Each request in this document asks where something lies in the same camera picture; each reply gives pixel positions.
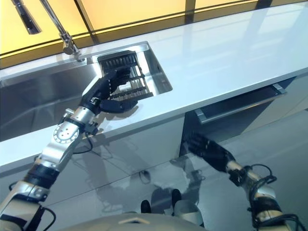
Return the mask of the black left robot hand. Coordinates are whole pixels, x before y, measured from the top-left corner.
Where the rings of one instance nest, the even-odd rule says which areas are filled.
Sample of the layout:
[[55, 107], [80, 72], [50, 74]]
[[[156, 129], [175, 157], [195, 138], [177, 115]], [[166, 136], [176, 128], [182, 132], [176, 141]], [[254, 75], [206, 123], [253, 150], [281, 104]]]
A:
[[133, 109], [137, 100], [111, 100], [111, 94], [118, 86], [126, 84], [130, 79], [130, 68], [122, 67], [109, 71], [82, 96], [79, 106], [92, 111], [96, 116], [101, 112], [121, 114]]

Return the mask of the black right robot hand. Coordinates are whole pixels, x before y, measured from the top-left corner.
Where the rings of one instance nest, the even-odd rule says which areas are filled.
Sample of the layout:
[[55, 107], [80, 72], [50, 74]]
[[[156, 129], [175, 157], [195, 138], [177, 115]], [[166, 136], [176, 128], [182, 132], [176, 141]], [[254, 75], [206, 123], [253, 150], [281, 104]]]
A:
[[201, 133], [192, 133], [186, 142], [191, 153], [204, 159], [219, 172], [227, 173], [227, 164], [235, 161], [234, 156], [228, 150]]

